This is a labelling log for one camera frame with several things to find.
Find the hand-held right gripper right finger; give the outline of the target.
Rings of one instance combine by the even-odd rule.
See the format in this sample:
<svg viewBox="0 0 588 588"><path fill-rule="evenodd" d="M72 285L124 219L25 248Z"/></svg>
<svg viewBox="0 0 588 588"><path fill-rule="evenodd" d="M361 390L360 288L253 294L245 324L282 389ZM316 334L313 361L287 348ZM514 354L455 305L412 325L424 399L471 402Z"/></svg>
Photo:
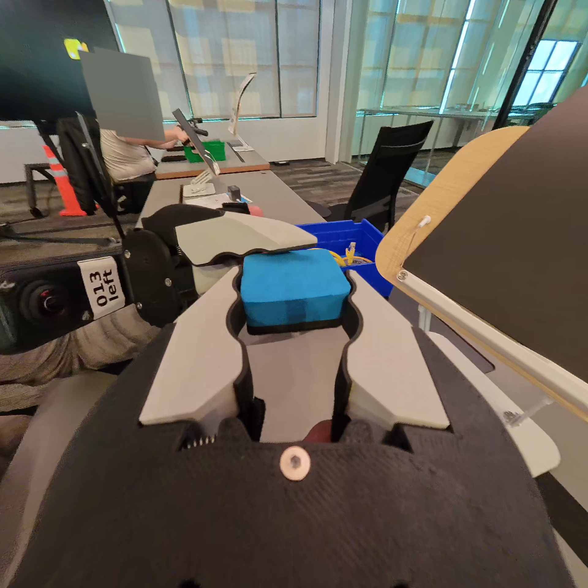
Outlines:
<svg viewBox="0 0 588 588"><path fill-rule="evenodd" d="M342 315L349 341L336 375L336 432L348 419L445 430L442 400L411 323L356 271Z"/></svg>

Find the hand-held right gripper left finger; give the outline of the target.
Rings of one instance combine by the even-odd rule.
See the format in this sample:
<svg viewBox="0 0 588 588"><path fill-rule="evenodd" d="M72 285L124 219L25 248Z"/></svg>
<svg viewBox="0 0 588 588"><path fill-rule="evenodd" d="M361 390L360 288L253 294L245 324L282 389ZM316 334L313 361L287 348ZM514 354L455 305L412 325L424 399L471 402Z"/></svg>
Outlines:
<svg viewBox="0 0 588 588"><path fill-rule="evenodd" d="M245 326L241 275L242 269L231 269L176 320L141 424L191 421L217 428L225 418L248 416L254 386L239 338Z"/></svg>

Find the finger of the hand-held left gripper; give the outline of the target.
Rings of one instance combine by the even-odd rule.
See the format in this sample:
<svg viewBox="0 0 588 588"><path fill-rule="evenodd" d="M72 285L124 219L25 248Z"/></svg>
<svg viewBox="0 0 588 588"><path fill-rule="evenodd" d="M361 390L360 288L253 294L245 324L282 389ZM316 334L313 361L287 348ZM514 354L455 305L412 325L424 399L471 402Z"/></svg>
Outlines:
<svg viewBox="0 0 588 588"><path fill-rule="evenodd" d="M229 286L234 290L235 277L241 272L241 263L239 262L222 262L216 265L192 266L192 275L197 296L203 296L207 291L213 288L224 276L229 274Z"/></svg>
<svg viewBox="0 0 588 588"><path fill-rule="evenodd" d="M195 267L214 265L224 258L297 251L318 244L316 236L293 224L235 212L177 226L175 233L180 250Z"/></svg>

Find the blue whiteboard eraser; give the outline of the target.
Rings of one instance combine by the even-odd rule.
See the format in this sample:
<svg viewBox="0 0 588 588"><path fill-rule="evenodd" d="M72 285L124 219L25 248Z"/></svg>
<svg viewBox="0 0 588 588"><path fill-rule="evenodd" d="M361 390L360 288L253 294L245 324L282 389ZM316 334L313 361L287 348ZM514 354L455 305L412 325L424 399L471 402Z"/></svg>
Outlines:
<svg viewBox="0 0 588 588"><path fill-rule="evenodd" d="M285 334L338 327L351 289L325 249L246 256L240 297L247 332Z"/></svg>

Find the blue plastic bin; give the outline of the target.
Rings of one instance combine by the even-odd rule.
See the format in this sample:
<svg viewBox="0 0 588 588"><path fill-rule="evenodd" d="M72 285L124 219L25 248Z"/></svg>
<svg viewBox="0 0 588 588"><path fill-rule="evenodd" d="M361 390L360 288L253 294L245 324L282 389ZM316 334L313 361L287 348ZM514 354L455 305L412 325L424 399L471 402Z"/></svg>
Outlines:
<svg viewBox="0 0 588 588"><path fill-rule="evenodd" d="M387 299L390 296L393 286L381 276L375 265L376 251L383 235L368 220L364 219L359 223L342 220L299 224L298 227L317 237L316 247L333 252L342 259L346 257L350 244L355 243L355 257L360 258L359 262L339 268L342 271L347 269L356 271L384 298Z"/></svg>

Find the person's left forearm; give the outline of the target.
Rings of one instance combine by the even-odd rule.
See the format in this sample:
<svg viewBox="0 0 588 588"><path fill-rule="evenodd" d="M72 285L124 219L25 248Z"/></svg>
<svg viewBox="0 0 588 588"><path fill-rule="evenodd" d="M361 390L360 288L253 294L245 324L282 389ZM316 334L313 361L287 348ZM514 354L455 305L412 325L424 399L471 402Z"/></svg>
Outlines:
<svg viewBox="0 0 588 588"><path fill-rule="evenodd" d="M35 349L2 353L1 415L37 406L55 379L134 359L159 331L130 305Z"/></svg>

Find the yellow item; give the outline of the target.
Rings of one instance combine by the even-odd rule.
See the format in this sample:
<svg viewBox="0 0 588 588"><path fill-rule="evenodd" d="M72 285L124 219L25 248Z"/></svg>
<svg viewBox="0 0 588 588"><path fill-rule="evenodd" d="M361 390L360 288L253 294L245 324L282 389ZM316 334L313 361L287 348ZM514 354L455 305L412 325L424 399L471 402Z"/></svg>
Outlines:
<svg viewBox="0 0 588 588"><path fill-rule="evenodd" d="M356 253L356 241L351 241L345 249L344 255L337 254L335 251L328 250L340 268L350 268L352 266L366 265L374 261Z"/></svg>

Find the orange traffic cone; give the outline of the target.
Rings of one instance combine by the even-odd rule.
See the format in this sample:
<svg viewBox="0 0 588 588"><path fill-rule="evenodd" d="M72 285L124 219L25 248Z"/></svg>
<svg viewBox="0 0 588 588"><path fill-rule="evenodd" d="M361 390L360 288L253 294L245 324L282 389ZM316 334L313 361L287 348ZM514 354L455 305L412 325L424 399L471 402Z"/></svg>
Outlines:
<svg viewBox="0 0 588 588"><path fill-rule="evenodd" d="M75 191L70 184L68 173L59 159L55 157L56 153L47 145L43 146L43 150L48 158L51 173L63 202L63 210L59 212L59 216L86 217L87 213L81 209Z"/></svg>

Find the black office chair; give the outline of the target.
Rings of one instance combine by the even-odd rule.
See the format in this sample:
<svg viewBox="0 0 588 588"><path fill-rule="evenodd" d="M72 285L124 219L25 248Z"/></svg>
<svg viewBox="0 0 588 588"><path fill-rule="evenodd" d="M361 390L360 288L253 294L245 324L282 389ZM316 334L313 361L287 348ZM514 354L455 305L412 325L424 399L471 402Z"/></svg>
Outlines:
<svg viewBox="0 0 588 588"><path fill-rule="evenodd" d="M92 216L98 209L114 223L121 238L125 234L118 219L111 177L100 147L100 128L96 119L77 113L59 118L56 131L62 165L82 211Z"/></svg>

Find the black mesh chair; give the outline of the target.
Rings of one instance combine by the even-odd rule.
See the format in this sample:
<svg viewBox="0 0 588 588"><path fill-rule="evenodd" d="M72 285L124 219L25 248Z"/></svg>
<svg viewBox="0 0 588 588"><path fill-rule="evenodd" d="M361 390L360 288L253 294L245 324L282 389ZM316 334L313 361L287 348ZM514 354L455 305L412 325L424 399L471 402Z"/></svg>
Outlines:
<svg viewBox="0 0 588 588"><path fill-rule="evenodd" d="M349 201L330 207L306 203L329 222L367 220L381 232L390 229L394 225L399 188L432 126L433 121L381 127Z"/></svg>

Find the black backdrop board stand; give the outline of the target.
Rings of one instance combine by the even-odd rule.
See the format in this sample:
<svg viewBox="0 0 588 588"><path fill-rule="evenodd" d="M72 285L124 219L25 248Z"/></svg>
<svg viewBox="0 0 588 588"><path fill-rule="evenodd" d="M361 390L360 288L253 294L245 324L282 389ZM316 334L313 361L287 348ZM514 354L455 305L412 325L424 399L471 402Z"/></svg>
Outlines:
<svg viewBox="0 0 588 588"><path fill-rule="evenodd" d="M516 331L563 319L563 350L548 351L587 381L587 87L532 126L472 140L420 198L457 205L408 269Z"/></svg>

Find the black wall screen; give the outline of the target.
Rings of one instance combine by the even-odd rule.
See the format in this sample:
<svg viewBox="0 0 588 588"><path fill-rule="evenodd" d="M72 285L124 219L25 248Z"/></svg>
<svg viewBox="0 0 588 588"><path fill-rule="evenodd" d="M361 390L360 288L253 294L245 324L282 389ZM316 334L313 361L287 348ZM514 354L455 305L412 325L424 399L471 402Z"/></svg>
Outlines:
<svg viewBox="0 0 588 588"><path fill-rule="evenodd" d="M119 50L105 1L1 1L1 121L95 118L80 45Z"/></svg>

